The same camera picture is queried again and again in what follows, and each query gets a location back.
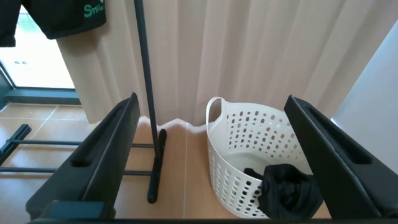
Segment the curtain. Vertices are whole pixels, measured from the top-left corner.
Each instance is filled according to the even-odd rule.
[[[289,95],[331,117],[398,19],[394,0],[144,1],[155,110],[201,125],[213,96],[282,110]],[[90,122],[135,91],[147,115],[134,1],[58,39]]]

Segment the basket handle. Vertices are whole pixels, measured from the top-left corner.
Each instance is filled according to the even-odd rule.
[[[207,107],[206,107],[206,130],[209,132],[209,117],[210,117],[210,108],[211,108],[211,106],[213,105],[213,103],[214,103],[214,101],[216,101],[216,100],[221,100],[221,114],[222,114],[222,111],[223,111],[223,105],[224,105],[224,102],[225,102],[225,100],[224,100],[224,98],[222,98],[222,97],[219,97],[219,96],[215,96],[215,97],[213,97],[212,99],[210,99],[209,100],[209,102],[207,103]]]

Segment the hanging black shorts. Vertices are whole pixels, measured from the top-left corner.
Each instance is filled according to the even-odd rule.
[[[48,39],[78,34],[106,22],[104,0],[0,0],[0,47],[15,46],[21,5]]]

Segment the laundry basket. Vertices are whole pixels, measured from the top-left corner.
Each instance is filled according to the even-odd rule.
[[[221,115],[209,122],[211,106],[221,100]],[[242,218],[267,218],[259,210],[261,180],[243,173],[263,174],[267,165],[292,164],[312,174],[286,114],[269,106],[229,103],[212,98],[206,109],[210,176],[218,200]]]

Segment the black cloth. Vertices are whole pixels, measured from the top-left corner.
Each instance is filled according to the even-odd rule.
[[[266,166],[263,176],[250,168],[244,173],[262,180],[259,209],[269,218],[312,218],[323,202],[314,177],[293,165]]]
[[[0,47],[15,47],[21,5],[48,39],[78,34],[106,22],[104,0],[0,0]]]

